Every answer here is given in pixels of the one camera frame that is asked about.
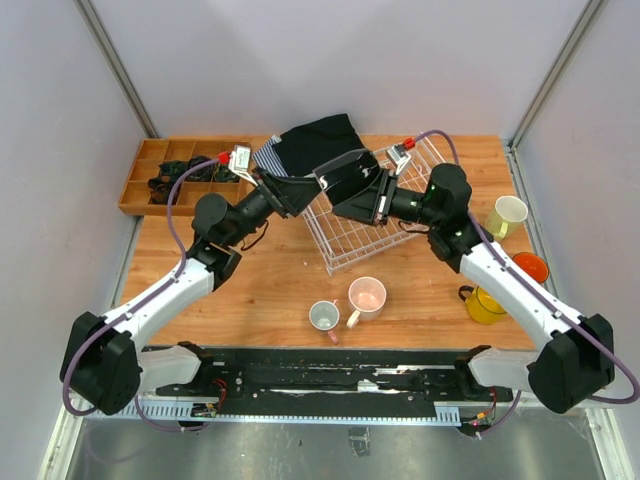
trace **wooden compartment tray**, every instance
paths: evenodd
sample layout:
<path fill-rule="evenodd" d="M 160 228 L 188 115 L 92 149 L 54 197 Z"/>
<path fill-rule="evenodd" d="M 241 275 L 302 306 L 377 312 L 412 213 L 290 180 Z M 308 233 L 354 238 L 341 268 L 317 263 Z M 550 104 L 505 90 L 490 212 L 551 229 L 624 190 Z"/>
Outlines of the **wooden compartment tray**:
<path fill-rule="evenodd" d="M 249 142 L 229 142 L 211 140 L 146 139 L 138 149 L 131 166 L 118 206 L 129 215 L 166 215 L 166 205 L 151 203 L 151 190 L 147 186 L 150 178 L 158 176 L 162 162 L 181 160 L 188 162 L 192 157 L 206 155 L 214 158 L 220 152 L 231 152 L 236 145 L 250 146 Z M 184 181 L 178 200 L 173 206 L 177 216 L 193 216 L 196 202 L 207 193 L 218 193 L 229 203 L 235 204 L 240 192 L 244 192 L 244 180 L 238 183 L 190 182 Z"/>

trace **striped cloth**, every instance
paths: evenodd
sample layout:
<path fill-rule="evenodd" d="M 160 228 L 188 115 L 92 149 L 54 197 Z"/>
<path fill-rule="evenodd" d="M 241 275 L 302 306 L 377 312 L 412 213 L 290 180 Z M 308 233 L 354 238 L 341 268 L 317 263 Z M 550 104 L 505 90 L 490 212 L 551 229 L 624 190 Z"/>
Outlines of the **striped cloth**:
<path fill-rule="evenodd" d="M 275 135 L 269 139 L 257 152 L 253 154 L 253 160 L 256 165 L 264 168 L 267 172 L 277 177 L 288 177 L 289 175 L 282 166 L 280 157 L 273 150 L 273 146 L 280 142 L 280 138 Z"/>

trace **white wire rack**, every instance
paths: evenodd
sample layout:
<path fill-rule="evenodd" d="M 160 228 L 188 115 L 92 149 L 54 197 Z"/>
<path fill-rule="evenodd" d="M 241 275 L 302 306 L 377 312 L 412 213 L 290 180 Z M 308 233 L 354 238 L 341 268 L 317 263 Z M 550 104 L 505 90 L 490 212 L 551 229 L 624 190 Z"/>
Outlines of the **white wire rack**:
<path fill-rule="evenodd" d="M 373 152 L 381 167 L 391 166 L 386 150 Z M 416 143 L 411 156 L 411 165 L 399 178 L 398 186 L 425 192 L 431 169 L 446 161 L 428 138 Z M 405 232 L 395 221 L 389 221 L 386 226 L 371 227 L 337 217 L 331 213 L 331 203 L 324 194 L 318 195 L 302 216 L 320 249 L 329 275 L 417 235 Z"/>

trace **wooden tabletop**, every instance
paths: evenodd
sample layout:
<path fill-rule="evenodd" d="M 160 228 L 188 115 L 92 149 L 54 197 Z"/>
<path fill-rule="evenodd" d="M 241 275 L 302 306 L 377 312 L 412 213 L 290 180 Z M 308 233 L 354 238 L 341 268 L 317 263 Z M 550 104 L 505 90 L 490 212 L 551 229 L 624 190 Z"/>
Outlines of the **wooden tabletop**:
<path fill-rule="evenodd" d="M 268 137 L 252 137 L 258 148 Z M 404 137 L 364 136 L 372 150 Z M 484 222 L 496 198 L 514 194 L 502 145 L 497 137 L 456 137 L 460 160 L 473 187 L 471 209 Z M 434 143 L 441 152 L 446 144 Z M 190 245 L 191 219 L 175 225 Z M 531 251 L 524 228 L 503 242 L 509 254 Z M 127 301 L 155 283 L 178 261 L 179 252 L 163 217 L 146 217 L 125 285 Z M 347 290 L 353 280 L 373 276 L 387 288 L 380 317 L 346 327 L 350 311 Z M 235 274 L 215 293 L 199 300 L 161 329 L 152 343 L 171 345 L 189 340 L 198 345 L 329 347 L 326 334 L 315 330 L 309 308 L 319 300 L 337 300 L 340 347 L 450 349 L 490 344 L 502 348 L 532 348 L 524 331 L 511 318 L 492 326 L 467 315 L 458 298 L 468 283 L 438 261 L 418 236 L 366 258 L 329 276 L 302 217 L 284 220 L 272 215 L 265 238 L 243 253 Z"/>

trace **white mug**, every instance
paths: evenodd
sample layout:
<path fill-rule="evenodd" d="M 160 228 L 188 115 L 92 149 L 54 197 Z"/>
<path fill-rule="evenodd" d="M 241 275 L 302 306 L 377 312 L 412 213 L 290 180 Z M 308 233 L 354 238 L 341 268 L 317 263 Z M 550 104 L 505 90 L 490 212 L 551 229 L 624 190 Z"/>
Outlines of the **white mug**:
<path fill-rule="evenodd" d="M 369 321 L 380 315 L 387 290 L 380 280 L 372 277 L 361 277 L 349 287 L 349 306 L 353 312 L 347 321 L 347 327 L 353 328 L 362 321 Z"/>
<path fill-rule="evenodd" d="M 340 321 L 340 311 L 333 303 L 322 300 L 313 304 L 309 310 L 311 325 L 322 332 L 327 332 L 331 341 L 337 345 L 338 337 L 333 331 Z"/>

